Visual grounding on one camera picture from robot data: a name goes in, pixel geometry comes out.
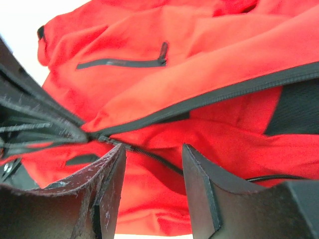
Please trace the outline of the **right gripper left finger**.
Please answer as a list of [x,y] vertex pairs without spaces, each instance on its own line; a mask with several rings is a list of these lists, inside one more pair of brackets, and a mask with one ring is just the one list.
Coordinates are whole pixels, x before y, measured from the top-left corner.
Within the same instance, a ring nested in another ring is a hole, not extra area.
[[100,159],[43,189],[0,186],[3,239],[112,239],[126,166],[119,144]]

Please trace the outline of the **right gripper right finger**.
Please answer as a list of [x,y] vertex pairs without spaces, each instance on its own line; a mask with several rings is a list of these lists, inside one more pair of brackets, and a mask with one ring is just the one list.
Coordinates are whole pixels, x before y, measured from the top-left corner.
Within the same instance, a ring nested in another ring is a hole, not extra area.
[[318,238],[318,181],[289,180],[266,188],[231,174],[187,144],[182,164],[195,239]]

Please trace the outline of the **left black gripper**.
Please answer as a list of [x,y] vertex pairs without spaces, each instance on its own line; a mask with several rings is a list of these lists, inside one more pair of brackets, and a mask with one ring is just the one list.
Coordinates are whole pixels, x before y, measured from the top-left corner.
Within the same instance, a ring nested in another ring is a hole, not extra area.
[[87,134],[78,128],[84,121],[37,84],[3,40],[0,41],[0,75],[27,95],[0,96],[0,160],[13,156],[0,166],[0,183],[21,190],[38,189],[39,185],[17,155],[47,148],[46,143],[58,146],[87,142]]

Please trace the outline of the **red zip jacket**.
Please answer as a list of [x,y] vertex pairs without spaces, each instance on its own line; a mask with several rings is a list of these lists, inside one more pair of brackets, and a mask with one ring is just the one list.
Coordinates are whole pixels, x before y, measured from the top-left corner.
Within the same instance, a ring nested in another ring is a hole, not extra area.
[[44,89],[89,143],[26,154],[40,187],[132,146],[116,231],[191,232],[182,168],[190,144],[249,179],[319,177],[316,0],[92,0],[39,29]]

